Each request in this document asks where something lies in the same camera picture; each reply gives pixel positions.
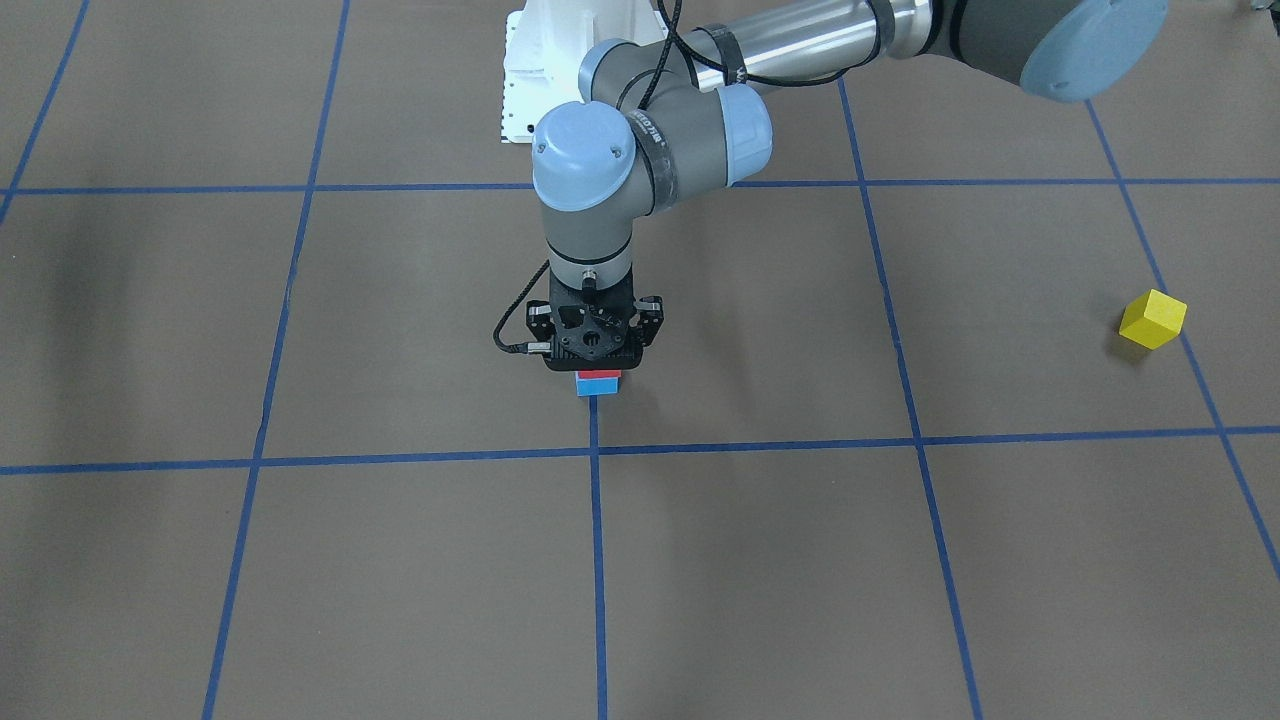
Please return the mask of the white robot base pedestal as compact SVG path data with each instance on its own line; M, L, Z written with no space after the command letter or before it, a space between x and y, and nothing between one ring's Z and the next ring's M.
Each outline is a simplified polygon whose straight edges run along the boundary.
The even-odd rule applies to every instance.
M666 36L652 1L526 1L504 28L503 143L529 143L552 108L584 100L579 68L596 45L649 45Z

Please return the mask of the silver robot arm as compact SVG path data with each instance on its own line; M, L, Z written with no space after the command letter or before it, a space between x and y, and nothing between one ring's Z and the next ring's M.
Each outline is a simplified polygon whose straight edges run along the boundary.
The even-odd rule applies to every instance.
M1124 77L1169 13L1165 1L797 1L681 35L681 3L655 9L662 41L599 42L573 74L579 100L534 126L549 297L516 299L532 338L500 348L553 370L639 364L664 311L634 292L634 223L760 172L773 151L765 91L936 55L1079 102Z

